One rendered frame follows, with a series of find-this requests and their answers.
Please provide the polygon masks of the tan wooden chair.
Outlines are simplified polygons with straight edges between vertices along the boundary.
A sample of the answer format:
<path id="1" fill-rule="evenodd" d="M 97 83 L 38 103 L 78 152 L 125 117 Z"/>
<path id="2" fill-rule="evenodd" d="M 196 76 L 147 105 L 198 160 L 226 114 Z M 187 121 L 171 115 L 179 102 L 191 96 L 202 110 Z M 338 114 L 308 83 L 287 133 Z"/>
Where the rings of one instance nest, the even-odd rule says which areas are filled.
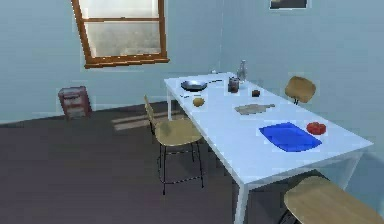
<path id="1" fill-rule="evenodd" d="M 384 224 L 373 208 L 319 176 L 288 190 L 284 204 L 301 224 Z"/>
<path id="2" fill-rule="evenodd" d="M 312 99 L 315 92 L 315 84 L 312 81 L 299 76 L 293 76 L 285 87 L 285 94 L 292 98 L 295 104 L 298 104 L 299 102 L 307 103 Z"/>
<path id="3" fill-rule="evenodd" d="M 154 110 L 149 103 L 148 97 L 144 96 L 144 107 L 148 116 L 150 130 L 153 137 L 159 143 L 159 156 L 157 157 L 158 177 L 163 185 L 162 194 L 166 194 L 166 186 L 191 180 L 199 179 L 201 187 L 204 187 L 204 174 L 202 168 L 201 152 L 199 141 L 202 135 L 189 119 L 176 119 L 157 121 Z M 195 161 L 195 154 L 199 161 L 198 176 L 189 177 L 175 181 L 168 181 L 166 178 L 166 159 L 170 155 L 190 153 L 192 161 Z"/>

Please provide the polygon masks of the black frying pan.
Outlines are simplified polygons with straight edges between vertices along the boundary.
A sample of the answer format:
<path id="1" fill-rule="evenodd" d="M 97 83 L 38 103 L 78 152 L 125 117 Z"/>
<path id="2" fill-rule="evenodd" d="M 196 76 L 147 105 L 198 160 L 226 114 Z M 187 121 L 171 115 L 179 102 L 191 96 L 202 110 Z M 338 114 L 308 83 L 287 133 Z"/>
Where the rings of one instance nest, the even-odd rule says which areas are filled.
<path id="1" fill-rule="evenodd" d="M 207 86 L 211 83 L 214 83 L 214 80 L 212 81 L 198 81 L 198 80 L 186 80 L 180 84 L 181 88 L 185 91 L 189 92 L 199 92 L 207 88 Z"/>

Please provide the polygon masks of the dark brown jar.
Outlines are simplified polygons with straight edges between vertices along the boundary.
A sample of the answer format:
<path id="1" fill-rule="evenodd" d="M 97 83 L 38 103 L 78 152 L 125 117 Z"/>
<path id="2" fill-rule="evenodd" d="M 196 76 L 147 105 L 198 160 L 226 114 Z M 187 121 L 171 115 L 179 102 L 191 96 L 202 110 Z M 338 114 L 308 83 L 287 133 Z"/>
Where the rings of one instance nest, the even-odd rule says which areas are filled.
<path id="1" fill-rule="evenodd" d="M 239 90 L 239 79 L 237 77 L 230 77 L 228 82 L 228 91 L 230 93 L 237 93 Z"/>

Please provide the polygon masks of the beige cutting board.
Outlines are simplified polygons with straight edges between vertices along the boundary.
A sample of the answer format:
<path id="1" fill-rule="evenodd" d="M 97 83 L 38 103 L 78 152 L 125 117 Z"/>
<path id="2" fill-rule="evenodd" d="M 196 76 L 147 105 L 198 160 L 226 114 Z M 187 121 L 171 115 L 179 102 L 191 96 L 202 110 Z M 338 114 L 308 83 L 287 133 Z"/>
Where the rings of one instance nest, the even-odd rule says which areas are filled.
<path id="1" fill-rule="evenodd" d="M 235 110 L 241 115 L 250 115 L 266 112 L 268 108 L 274 107 L 274 104 L 260 105 L 260 104 L 248 104 L 235 107 Z"/>

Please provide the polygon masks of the clear glass bottle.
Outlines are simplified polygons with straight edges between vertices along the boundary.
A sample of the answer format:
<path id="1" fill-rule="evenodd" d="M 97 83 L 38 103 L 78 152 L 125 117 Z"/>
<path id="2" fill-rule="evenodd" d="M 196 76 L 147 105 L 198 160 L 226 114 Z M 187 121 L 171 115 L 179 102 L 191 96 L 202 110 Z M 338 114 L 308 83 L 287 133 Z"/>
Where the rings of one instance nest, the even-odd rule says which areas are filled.
<path id="1" fill-rule="evenodd" d="M 237 70 L 237 78 L 239 79 L 240 83 L 244 83 L 246 81 L 246 77 L 247 77 L 246 61 L 242 60 Z"/>

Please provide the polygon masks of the white dining table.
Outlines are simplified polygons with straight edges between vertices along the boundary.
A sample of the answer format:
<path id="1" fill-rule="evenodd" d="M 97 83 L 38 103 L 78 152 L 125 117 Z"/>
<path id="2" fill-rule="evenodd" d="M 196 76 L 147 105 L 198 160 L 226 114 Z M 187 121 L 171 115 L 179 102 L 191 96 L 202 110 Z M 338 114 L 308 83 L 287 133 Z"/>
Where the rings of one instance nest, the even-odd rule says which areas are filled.
<path id="1" fill-rule="evenodd" d="M 347 167 L 337 182 L 346 188 L 364 151 L 372 143 L 303 107 L 261 89 L 259 97 L 251 92 L 257 86 L 244 82 L 237 93 L 228 91 L 231 73 L 198 75 L 198 81 L 212 81 L 199 93 L 205 99 L 200 107 L 192 103 L 193 93 L 184 91 L 180 84 L 184 77 L 165 80 L 167 99 L 175 99 L 220 159 L 239 186 L 234 224 L 243 224 L 248 194 L 251 190 L 284 180 L 295 175 L 345 161 Z M 266 112 L 241 115 L 235 107 L 248 104 L 274 104 Z M 326 125 L 326 133 L 318 139 L 322 144 L 300 153 L 287 153 L 270 143 L 260 128 L 291 122 L 304 129 L 317 121 Z"/>

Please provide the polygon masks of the blue tray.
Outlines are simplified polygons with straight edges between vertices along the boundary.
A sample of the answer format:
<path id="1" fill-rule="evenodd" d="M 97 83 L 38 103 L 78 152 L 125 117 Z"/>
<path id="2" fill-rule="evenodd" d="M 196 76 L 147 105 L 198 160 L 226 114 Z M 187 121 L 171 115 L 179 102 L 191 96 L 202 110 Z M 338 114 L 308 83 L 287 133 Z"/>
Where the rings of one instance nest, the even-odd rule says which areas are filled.
<path id="1" fill-rule="evenodd" d="M 322 144 L 320 140 L 290 122 L 265 126 L 259 131 L 285 152 L 304 152 Z"/>

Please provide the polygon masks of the wooden framed window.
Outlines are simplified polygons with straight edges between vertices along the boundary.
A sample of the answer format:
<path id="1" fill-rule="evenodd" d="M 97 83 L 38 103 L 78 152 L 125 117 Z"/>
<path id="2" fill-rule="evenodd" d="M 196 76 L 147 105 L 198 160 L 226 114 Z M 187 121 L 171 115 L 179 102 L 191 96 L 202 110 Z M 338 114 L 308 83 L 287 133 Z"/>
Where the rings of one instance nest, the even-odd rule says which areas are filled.
<path id="1" fill-rule="evenodd" d="M 71 0 L 85 67 L 167 63 L 165 0 Z"/>

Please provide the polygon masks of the red bin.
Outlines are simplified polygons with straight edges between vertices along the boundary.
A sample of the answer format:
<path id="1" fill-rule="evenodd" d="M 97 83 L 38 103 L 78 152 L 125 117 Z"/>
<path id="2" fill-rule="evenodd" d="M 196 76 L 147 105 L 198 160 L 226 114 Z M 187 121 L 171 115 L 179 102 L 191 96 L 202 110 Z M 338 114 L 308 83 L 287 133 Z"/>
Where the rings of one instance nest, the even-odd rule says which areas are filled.
<path id="1" fill-rule="evenodd" d="M 85 86 L 62 88 L 58 97 L 67 120 L 90 116 L 92 109 Z"/>

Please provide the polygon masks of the red tomato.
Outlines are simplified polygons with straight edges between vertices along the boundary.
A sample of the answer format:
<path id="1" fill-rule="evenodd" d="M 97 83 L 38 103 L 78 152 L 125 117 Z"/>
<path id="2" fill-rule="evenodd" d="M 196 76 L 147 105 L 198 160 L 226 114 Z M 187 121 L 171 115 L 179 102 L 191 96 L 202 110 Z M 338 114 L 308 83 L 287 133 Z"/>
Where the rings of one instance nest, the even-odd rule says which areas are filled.
<path id="1" fill-rule="evenodd" d="M 322 135 L 326 132 L 326 126 L 319 122 L 311 122 L 306 127 L 307 131 L 313 135 Z"/>

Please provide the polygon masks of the dark framed wall picture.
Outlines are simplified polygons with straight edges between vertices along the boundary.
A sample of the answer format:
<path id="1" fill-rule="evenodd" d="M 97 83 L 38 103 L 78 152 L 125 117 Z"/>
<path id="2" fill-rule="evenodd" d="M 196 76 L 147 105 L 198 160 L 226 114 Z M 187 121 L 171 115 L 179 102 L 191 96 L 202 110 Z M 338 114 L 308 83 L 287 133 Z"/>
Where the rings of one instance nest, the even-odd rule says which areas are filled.
<path id="1" fill-rule="evenodd" d="M 271 0 L 270 8 L 273 10 L 305 9 L 308 0 Z"/>

